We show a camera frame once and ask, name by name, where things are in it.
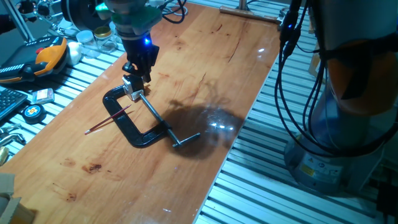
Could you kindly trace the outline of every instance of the black c-clamp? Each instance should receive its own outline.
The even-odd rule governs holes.
[[[103,103],[106,110],[108,110],[108,113],[110,115],[113,115],[120,111],[122,109],[122,106],[118,103],[118,98],[127,95],[132,100],[141,98],[142,102],[147,106],[149,111],[159,122],[158,125],[150,129],[149,131],[141,133],[137,129],[136,125],[131,121],[129,116],[126,114],[126,112],[123,112],[121,115],[114,117],[114,122],[117,124],[117,126],[122,131],[130,144],[132,144],[134,147],[147,147],[162,139],[164,136],[166,136],[166,134],[168,134],[175,143],[173,147],[181,147],[185,143],[199,138],[200,133],[197,133],[187,139],[179,141],[176,135],[173,133],[172,127],[160,117],[154,107],[144,96],[144,84],[142,79],[134,75],[125,75],[123,76],[123,80],[124,85],[113,88],[104,95]]]

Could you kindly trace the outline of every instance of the tape measure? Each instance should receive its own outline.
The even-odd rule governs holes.
[[[22,117],[28,124],[37,124],[44,120],[47,112],[42,105],[30,105],[24,109]]]

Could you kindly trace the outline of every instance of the keyboard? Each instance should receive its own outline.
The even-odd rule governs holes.
[[[0,86],[0,120],[14,111],[27,98],[27,95]]]

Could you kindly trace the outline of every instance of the wood grain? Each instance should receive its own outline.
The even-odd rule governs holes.
[[[201,138],[178,151],[168,138],[136,149],[113,122],[84,135],[109,116],[102,97],[122,84],[123,55],[0,168],[16,174],[15,196],[36,211],[36,223],[193,221],[279,39],[275,24],[187,7],[183,24],[162,21],[152,30],[160,54],[147,98],[180,139]],[[131,104],[126,96],[119,102]],[[141,131],[155,125],[140,101],[126,112]]]

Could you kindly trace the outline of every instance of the yellow label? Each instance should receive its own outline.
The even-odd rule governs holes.
[[[312,177],[312,175],[314,173],[314,170],[311,169],[309,166],[307,166],[305,164],[303,164],[300,169],[301,169],[301,171],[303,171],[304,173],[310,175],[311,177]]]

